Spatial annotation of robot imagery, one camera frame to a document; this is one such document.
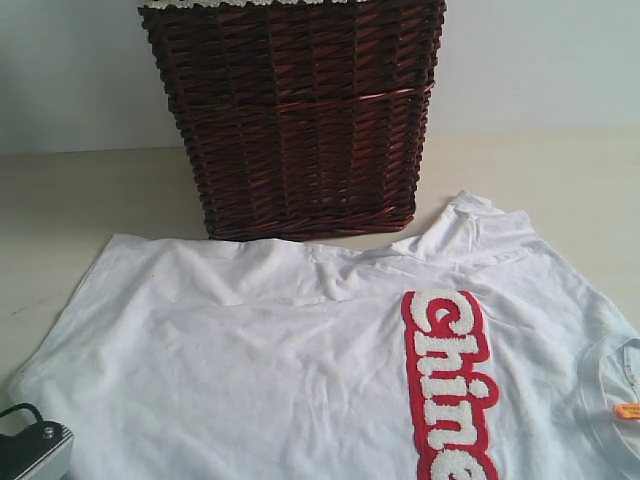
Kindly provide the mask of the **white t-shirt with red lettering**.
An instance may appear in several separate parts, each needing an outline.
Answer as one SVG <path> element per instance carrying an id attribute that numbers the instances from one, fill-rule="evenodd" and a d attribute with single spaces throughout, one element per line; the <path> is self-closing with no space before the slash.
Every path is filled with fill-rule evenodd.
<path id="1" fill-rule="evenodd" d="M 358 252 L 117 235 L 9 395 L 73 479 L 635 479 L 639 336 L 521 211 Z"/>

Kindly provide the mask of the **dark brown wicker basket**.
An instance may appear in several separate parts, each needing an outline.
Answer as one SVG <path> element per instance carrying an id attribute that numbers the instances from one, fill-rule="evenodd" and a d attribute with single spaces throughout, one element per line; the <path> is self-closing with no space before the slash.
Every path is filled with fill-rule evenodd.
<path id="1" fill-rule="evenodd" d="M 414 217 L 446 4 L 326 2 L 138 7 L 212 239 Z"/>

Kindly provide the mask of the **orange garment tag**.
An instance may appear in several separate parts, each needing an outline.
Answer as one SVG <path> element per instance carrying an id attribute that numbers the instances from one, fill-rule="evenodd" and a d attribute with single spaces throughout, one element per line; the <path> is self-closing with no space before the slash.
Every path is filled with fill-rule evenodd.
<path id="1" fill-rule="evenodd" d="M 639 420 L 640 403 L 618 403 L 613 406 L 613 411 L 621 420 Z"/>

